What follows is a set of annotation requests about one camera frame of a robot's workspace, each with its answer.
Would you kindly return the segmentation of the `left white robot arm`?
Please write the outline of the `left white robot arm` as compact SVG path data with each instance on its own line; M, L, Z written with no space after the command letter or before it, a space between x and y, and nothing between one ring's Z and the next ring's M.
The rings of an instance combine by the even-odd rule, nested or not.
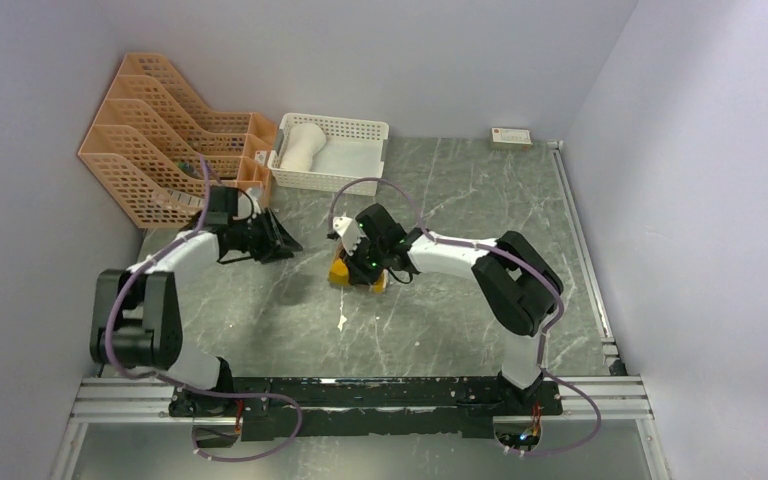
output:
M129 379L164 378L196 391L197 403L221 416L237 388L228 363L185 341L179 291L230 252L263 264L303 247L274 213L234 187L214 185L187 227L153 256L97 278L89 350Z

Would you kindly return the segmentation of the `cream white towel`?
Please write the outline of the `cream white towel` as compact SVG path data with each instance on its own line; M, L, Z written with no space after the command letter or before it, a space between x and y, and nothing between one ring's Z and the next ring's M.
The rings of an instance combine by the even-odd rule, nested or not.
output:
M289 131L280 167L290 171L309 171L314 157L325 146L326 141L324 131L314 123L293 126Z

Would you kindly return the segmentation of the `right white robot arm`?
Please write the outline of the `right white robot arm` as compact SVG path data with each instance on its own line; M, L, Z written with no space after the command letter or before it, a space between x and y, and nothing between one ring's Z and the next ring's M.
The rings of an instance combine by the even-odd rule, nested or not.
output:
M356 217L332 218L329 236L342 245L339 258L350 285L373 285L382 275L397 273L403 283L420 274L445 274L476 285L506 331L499 373L502 406L522 414L536 403L544 378L544 328L561 311L563 283L522 234L470 240L420 227L407 231L374 204Z

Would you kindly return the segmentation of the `brown yellow towel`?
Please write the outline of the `brown yellow towel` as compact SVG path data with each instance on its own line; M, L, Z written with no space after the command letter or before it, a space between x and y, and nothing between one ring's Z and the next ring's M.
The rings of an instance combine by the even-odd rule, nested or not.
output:
M378 279L372 283L361 280L358 275L352 277L345 263L345 257L344 248L338 245L327 275L327 280L330 284L338 287L366 288L368 291L376 294L383 293L386 290L388 285L388 273L386 271L382 272Z

